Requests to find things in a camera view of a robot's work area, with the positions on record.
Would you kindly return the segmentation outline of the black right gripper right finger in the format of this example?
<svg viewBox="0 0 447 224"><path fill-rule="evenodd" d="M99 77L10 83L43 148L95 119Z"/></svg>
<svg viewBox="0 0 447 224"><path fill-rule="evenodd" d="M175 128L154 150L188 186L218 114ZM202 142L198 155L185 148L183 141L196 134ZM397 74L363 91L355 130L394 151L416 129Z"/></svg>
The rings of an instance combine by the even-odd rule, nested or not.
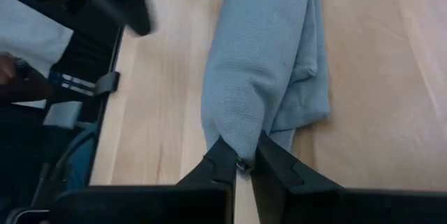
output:
<svg viewBox="0 0 447 224"><path fill-rule="evenodd" d="M262 223L445 223L446 194L345 188L295 158L266 133L251 175Z"/></svg>

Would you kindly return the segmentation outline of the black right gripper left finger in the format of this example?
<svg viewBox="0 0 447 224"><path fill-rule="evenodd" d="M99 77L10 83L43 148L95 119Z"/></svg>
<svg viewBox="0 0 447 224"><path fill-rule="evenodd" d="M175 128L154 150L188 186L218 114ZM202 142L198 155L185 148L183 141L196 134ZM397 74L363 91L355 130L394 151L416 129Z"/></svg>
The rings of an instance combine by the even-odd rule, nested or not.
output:
<svg viewBox="0 0 447 224"><path fill-rule="evenodd" d="M91 186L64 193L53 223L232 223L236 153L218 139L175 185Z"/></svg>

